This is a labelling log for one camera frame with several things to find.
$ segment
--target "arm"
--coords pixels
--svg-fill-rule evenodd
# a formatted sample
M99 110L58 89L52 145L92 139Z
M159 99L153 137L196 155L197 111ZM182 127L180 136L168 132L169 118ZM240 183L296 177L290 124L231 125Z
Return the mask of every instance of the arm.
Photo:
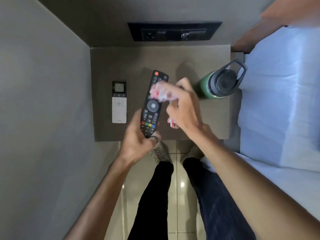
M211 161L222 182L262 240L320 239L320 223L290 196L219 143L201 121L199 101L189 81L178 82L184 90L163 86L176 94L178 102L167 108L169 116Z
M122 185L130 168L156 145L140 131L141 109L134 114L121 143L118 156L83 213L66 236L66 240L104 239Z

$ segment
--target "black wall outlet panel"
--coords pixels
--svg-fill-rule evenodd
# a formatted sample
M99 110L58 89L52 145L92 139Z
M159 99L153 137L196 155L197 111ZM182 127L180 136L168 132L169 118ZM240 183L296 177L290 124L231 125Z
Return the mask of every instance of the black wall outlet panel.
M199 41L210 40L221 21L199 23L128 23L134 41Z

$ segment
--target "pants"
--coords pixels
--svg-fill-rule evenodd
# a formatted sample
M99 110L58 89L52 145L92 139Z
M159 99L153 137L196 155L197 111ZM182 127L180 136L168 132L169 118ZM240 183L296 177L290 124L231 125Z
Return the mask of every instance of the pants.
M198 197L207 240L255 240L256 237L216 173L196 158L183 162ZM174 166L162 161L139 202L128 240L168 239L168 191Z

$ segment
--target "pink cloth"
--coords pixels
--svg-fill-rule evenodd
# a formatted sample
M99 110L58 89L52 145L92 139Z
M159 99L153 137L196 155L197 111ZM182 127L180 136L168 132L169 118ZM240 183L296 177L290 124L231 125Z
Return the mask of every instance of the pink cloth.
M164 89L161 86L161 83L156 83L151 86L150 97L158 100L159 102L173 101L173 100L178 99L178 97L176 95L174 95L174 94L170 93L168 90ZM174 128L174 129L179 128L179 126L171 118L168 118L168 123L170 124L171 128Z

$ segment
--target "circular navigation pad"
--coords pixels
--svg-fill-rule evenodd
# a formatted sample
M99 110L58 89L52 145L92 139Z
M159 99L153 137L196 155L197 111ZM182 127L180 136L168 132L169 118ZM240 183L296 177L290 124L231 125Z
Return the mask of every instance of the circular navigation pad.
M155 100L150 100L147 104L147 108L148 110L150 110L151 112L157 112L158 108L159 108L159 104L157 101Z

